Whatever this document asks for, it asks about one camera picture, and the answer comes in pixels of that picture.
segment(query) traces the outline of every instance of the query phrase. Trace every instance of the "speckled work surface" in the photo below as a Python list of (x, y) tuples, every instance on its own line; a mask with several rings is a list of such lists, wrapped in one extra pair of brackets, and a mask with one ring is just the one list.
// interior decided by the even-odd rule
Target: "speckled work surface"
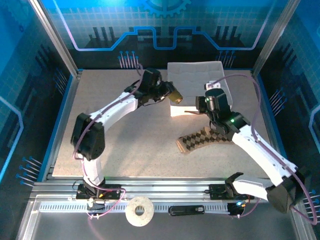
[[(163, 79), (167, 71), (161, 70)], [(225, 75), (250, 74), (248, 70), (226, 70)], [(81, 164), (72, 159), (71, 134), (77, 115), (92, 113), (117, 98), (138, 79), (135, 70), (84, 70), (63, 135), (53, 176), (82, 176)], [(252, 119), (258, 103), (253, 84), (238, 77), (229, 78), (233, 111)], [(236, 172), (255, 177), (267, 175), (235, 144), (211, 144), (182, 154), (176, 139), (207, 126), (205, 115), (170, 117), (170, 102), (140, 107), (116, 122), (106, 134), (101, 165), (111, 177), (204, 177), (226, 178)], [(260, 135), (269, 141), (262, 114), (256, 125)]]

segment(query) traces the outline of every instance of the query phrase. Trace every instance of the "roll of tape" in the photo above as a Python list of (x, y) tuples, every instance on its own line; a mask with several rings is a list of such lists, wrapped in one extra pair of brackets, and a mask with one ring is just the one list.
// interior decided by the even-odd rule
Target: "roll of tape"
[[(136, 214), (136, 209), (143, 208), (141, 215)], [(154, 216), (155, 208), (151, 200), (145, 196), (136, 196), (130, 200), (125, 209), (128, 222), (136, 227), (147, 225)]]

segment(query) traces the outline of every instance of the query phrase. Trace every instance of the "checkered cloth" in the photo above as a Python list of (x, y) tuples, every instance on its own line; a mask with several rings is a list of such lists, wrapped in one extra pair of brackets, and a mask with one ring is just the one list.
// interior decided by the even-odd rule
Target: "checkered cloth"
[(189, 135), (181, 136), (176, 140), (176, 144), (182, 153), (189, 153), (213, 143), (230, 144), (231, 141), (227, 139), (227, 136), (207, 127)]

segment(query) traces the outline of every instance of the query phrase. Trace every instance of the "glass panel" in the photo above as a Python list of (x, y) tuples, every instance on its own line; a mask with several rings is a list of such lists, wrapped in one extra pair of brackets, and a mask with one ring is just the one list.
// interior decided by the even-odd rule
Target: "glass panel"
[(288, 159), (311, 170), (314, 195), (320, 193), (319, 13), (319, 0), (300, 2), (260, 73)]
[(286, 1), (42, 0), (83, 69), (222, 61), (252, 68)]
[(0, 238), (10, 240), (37, 180), (70, 73), (28, 1), (0, 0), (0, 33)]

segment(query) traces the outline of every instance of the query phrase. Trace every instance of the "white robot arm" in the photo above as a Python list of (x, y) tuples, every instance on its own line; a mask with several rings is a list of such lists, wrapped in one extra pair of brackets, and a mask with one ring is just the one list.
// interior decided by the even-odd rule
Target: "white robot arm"
[[(168, 97), (178, 104), (183, 99), (172, 82), (163, 81), (161, 73), (156, 69), (147, 68), (144, 71), (138, 88), (135, 86), (137, 82), (127, 87), (107, 106), (89, 115), (81, 113), (76, 119), (71, 144), (75, 147), (76, 153), (83, 158), (85, 170), (83, 180), (85, 190), (90, 193), (90, 196), (99, 198), (103, 193), (97, 189), (97, 186), (103, 187), (105, 184), (100, 157), (105, 149), (107, 130), (128, 113), (144, 106), (149, 100), (159, 103)], [(89, 125), (91, 126), (81, 139), (81, 135)]]
[[(176, 103), (182, 100), (182, 96), (172, 82), (162, 81), (160, 72), (153, 68), (145, 70), (138, 89), (135, 89), (135, 83), (127, 87), (119, 98), (104, 108), (90, 115), (81, 113), (77, 117), (71, 138), (71, 143), (75, 147), (84, 129), (97, 119), (85, 133), (77, 149), (77, 153), (84, 159), (86, 172), (83, 179), (84, 188), (91, 197), (99, 199), (105, 193), (97, 186), (105, 185), (100, 156), (105, 149), (106, 131), (122, 117), (143, 106), (149, 100), (157, 103), (167, 96)], [(125, 97), (127, 97), (125, 100), (115, 104)], [(220, 134), (247, 152), (269, 177), (269, 179), (250, 177), (241, 172), (233, 174), (225, 181), (225, 191), (229, 199), (235, 199), (234, 197), (238, 195), (254, 196), (269, 201), (282, 213), (288, 212), (292, 205), (302, 199), (303, 191), (288, 169), (295, 173), (305, 185), (310, 180), (310, 172), (303, 168), (298, 170), (296, 165), (275, 151), (257, 132), (255, 134), (258, 139), (255, 139), (249, 121), (240, 113), (231, 111), (226, 94), (219, 84), (207, 90), (205, 96), (196, 97), (196, 108), (209, 117), (210, 125), (213, 125)], [(282, 159), (285, 165), (281, 165), (275, 156)]]
[(197, 96), (196, 108), (209, 117), (210, 125), (220, 134), (247, 152), (269, 177), (250, 177), (241, 172), (233, 174), (225, 181), (225, 190), (231, 198), (234, 195), (251, 195), (269, 201), (282, 213), (287, 213), (291, 206), (302, 200), (303, 190), (292, 173), (308, 185), (310, 172), (304, 168), (298, 170), (295, 164), (273, 149), (255, 130), (257, 138), (254, 138), (250, 122), (240, 113), (230, 110), (226, 94), (219, 86), (207, 90), (205, 96)]

